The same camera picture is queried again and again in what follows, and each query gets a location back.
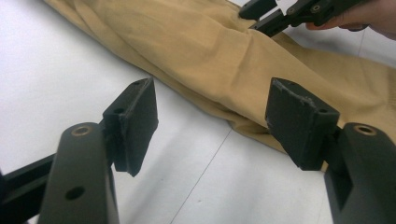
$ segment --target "tan fabric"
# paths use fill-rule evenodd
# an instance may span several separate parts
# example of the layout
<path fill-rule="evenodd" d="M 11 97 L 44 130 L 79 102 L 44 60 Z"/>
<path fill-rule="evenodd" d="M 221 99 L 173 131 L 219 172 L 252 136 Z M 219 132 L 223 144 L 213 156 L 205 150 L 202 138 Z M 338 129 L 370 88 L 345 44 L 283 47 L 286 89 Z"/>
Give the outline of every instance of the tan fabric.
<path fill-rule="evenodd" d="M 122 59 L 151 73 L 239 133 L 281 149 L 267 132 L 271 77 L 295 81 L 396 142 L 396 71 L 357 57 L 304 49 L 249 30 L 225 0 L 46 0 Z"/>

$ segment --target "screw hole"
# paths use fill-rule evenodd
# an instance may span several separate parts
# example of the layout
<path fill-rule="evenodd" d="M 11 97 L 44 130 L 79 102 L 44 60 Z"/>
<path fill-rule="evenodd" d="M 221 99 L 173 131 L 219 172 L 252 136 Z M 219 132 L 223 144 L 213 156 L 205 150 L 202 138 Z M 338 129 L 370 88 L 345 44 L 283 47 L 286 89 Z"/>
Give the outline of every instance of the screw hole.
<path fill-rule="evenodd" d="M 64 197 L 69 200 L 73 201 L 79 197 L 81 197 L 85 192 L 85 189 L 83 187 L 75 187 L 73 189 L 70 189 L 69 191 L 66 192 Z"/>

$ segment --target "white surface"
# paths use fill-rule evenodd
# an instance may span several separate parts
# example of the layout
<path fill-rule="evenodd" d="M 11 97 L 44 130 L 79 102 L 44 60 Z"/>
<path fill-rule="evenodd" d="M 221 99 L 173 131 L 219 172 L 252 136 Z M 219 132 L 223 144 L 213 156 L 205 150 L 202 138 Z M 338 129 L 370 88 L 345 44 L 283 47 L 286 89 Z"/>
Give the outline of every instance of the white surface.
<path fill-rule="evenodd" d="M 369 29 L 287 33 L 310 48 L 396 64 L 395 43 Z M 7 174 L 54 153 L 64 129 L 99 122 L 130 83 L 149 74 L 42 1 L 2 0 L 0 76 L 0 167 Z M 322 173 L 300 171 L 288 156 L 155 85 L 160 125 L 142 171 L 136 178 L 115 173 L 121 223 L 332 223 Z"/>

